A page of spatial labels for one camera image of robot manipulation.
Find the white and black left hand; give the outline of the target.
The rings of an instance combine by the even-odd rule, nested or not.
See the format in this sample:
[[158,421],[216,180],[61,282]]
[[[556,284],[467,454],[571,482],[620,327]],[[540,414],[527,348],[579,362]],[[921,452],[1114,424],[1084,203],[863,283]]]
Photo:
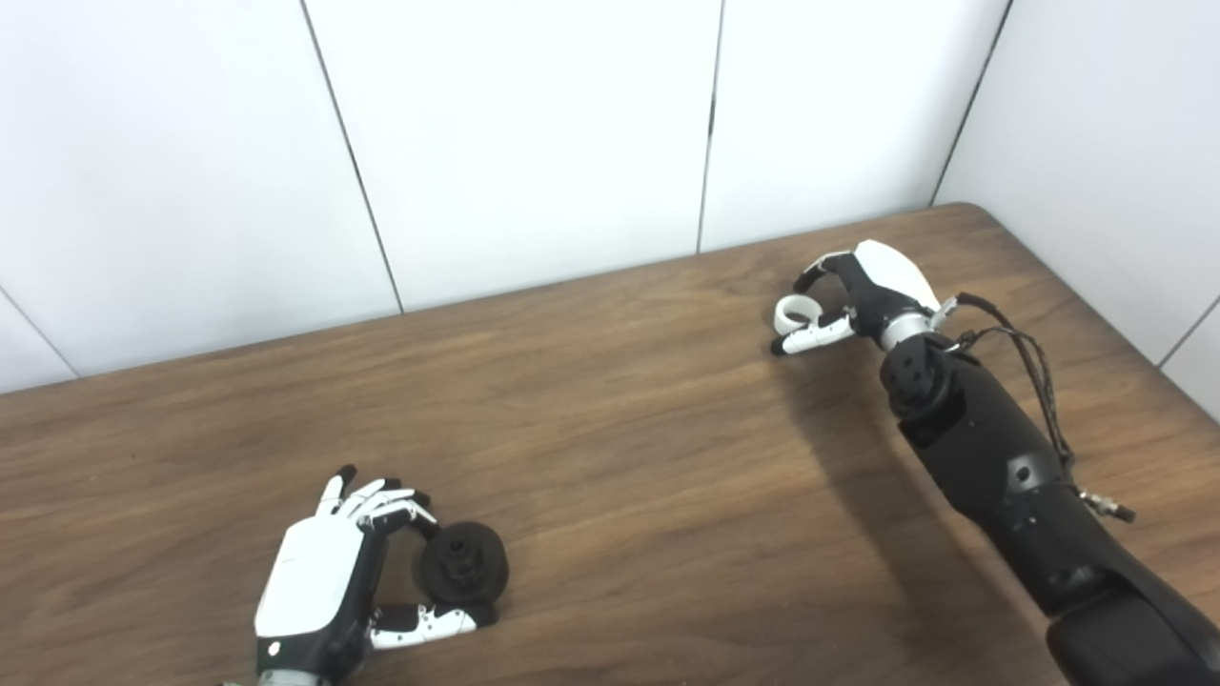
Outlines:
[[[375,652],[405,651],[497,624],[510,564],[500,535],[440,525],[429,496],[400,478],[353,487],[348,464],[326,482],[311,515],[287,527],[254,616],[261,685],[340,685]],[[422,603],[379,604],[393,533],[421,535]]]

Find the white and black right hand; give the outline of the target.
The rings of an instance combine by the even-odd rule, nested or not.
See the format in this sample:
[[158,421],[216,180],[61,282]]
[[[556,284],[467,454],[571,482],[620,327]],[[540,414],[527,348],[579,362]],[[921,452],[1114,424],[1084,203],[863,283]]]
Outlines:
[[[845,291],[845,305],[825,309],[809,295],[813,286],[833,276]],[[924,271],[905,253],[877,240],[863,240],[850,251],[824,253],[797,277],[792,294],[773,309],[773,356],[791,356],[863,337],[881,352],[935,334],[943,321],[942,301]]]

